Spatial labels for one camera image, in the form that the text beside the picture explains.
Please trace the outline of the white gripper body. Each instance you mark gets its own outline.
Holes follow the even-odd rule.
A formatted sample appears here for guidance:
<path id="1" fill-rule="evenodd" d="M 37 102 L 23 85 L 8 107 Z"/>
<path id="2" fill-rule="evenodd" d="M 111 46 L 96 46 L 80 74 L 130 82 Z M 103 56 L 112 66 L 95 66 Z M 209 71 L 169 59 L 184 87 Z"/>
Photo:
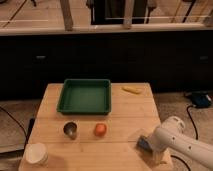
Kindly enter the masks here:
<path id="1" fill-rule="evenodd" d="M 145 136 L 149 149 L 152 151 L 159 151 L 159 141 L 153 133 Z"/>

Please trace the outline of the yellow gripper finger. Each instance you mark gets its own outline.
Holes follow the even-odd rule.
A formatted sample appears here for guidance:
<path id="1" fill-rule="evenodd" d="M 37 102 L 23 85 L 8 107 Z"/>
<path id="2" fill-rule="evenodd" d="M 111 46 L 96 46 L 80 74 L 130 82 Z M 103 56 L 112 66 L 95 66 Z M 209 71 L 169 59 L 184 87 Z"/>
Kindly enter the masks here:
<path id="1" fill-rule="evenodd" d="M 163 152 L 154 152 L 153 153 L 153 160 L 156 165 L 166 164 L 166 161 L 163 159 L 164 153 Z"/>

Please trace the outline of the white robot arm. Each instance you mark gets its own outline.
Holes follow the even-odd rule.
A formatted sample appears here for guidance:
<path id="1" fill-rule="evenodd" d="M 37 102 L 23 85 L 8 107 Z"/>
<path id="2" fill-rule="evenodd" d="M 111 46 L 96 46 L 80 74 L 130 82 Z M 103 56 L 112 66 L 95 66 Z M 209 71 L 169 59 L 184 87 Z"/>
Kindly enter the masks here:
<path id="1" fill-rule="evenodd" d="M 185 123 L 179 117 L 171 116 L 148 135 L 147 143 L 153 152 L 172 148 L 213 170 L 213 145 L 184 135 L 184 129 Z"/>

